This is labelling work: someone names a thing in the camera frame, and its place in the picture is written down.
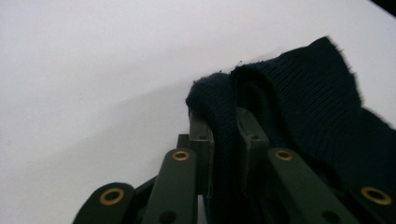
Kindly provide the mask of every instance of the cloth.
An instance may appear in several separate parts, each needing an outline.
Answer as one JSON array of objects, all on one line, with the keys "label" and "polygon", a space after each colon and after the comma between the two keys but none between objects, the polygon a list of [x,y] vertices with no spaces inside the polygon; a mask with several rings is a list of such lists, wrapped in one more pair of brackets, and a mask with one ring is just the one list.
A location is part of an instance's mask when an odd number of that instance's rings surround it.
[{"label": "cloth", "polygon": [[273,146],[295,150],[317,170],[330,168],[322,176],[330,186],[396,189],[396,132],[361,107],[355,78],[327,37],[230,75],[203,77],[186,103],[207,120],[215,138],[214,193],[205,200],[209,224],[261,222],[235,178],[237,106],[253,113]]}]

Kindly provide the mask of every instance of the white surface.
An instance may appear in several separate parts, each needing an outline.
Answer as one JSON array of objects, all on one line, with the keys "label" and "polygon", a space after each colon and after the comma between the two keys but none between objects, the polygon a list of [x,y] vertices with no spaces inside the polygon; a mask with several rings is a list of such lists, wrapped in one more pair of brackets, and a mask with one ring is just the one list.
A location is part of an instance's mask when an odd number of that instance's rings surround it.
[{"label": "white surface", "polygon": [[104,184],[141,185],[195,79],[324,35],[395,127],[396,20],[368,1],[1,1],[0,223],[71,223]]}]

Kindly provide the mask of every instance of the black knit fabric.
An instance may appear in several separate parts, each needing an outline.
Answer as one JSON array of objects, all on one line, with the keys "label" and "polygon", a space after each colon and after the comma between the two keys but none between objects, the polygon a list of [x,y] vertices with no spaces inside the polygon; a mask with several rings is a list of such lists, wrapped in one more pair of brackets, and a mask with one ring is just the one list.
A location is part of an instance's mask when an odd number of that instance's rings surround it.
[{"label": "black knit fabric", "polygon": [[201,78],[186,102],[215,137],[214,195],[205,200],[209,224],[260,223],[235,179],[237,106],[254,114],[275,147],[297,151],[318,170],[334,169],[341,182],[329,178],[329,185],[396,189],[396,132],[361,107],[355,78],[327,37],[230,75]]}]

